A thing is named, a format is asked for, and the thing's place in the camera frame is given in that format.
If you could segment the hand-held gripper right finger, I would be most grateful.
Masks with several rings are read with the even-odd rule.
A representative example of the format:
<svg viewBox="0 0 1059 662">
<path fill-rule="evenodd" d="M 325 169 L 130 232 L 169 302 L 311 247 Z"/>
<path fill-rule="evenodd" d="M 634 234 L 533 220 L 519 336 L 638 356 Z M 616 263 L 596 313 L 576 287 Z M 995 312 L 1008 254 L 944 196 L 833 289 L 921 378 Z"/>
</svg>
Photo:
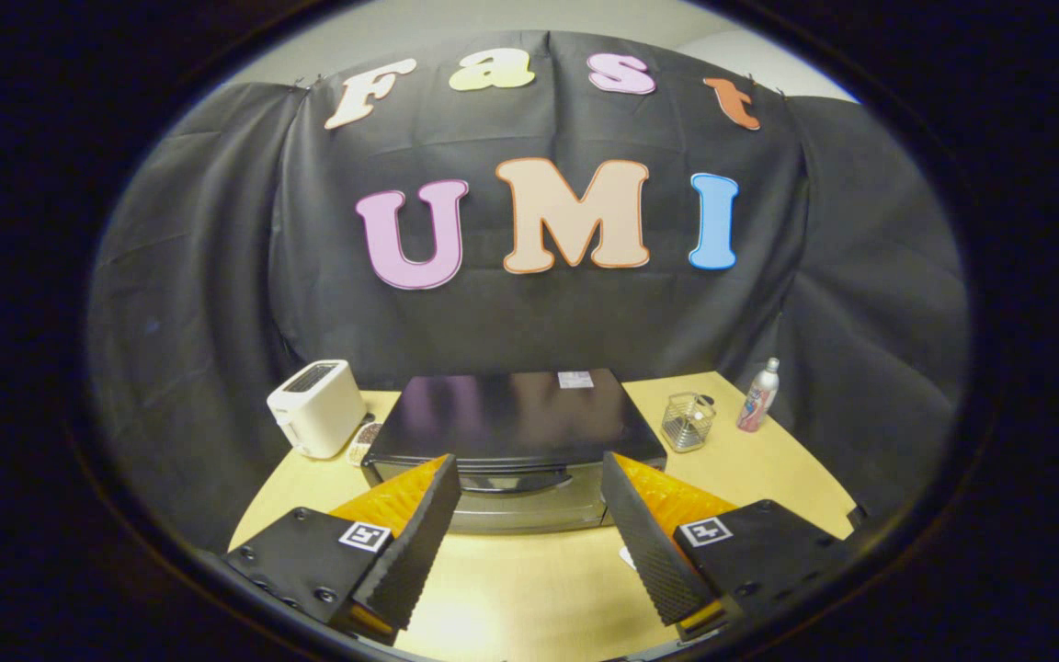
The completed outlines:
<svg viewBox="0 0 1059 662">
<path fill-rule="evenodd" d="M 778 615 L 846 560 L 841 538 L 777 500 L 736 506 L 615 452 L 602 498 L 661 622 L 684 642 Z"/>
</svg>

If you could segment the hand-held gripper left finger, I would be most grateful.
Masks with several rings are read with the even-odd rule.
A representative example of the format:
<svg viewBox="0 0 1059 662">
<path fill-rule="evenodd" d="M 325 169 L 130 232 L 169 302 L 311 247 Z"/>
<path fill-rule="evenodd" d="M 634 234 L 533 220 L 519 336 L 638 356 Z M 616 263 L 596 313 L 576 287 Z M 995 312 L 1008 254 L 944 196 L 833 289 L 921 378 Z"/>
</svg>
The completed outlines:
<svg viewBox="0 0 1059 662">
<path fill-rule="evenodd" d="M 408 628 L 460 496 L 457 457 L 433 458 L 331 511 L 287 511 L 225 563 L 292 611 L 391 645 Z"/>
</svg>

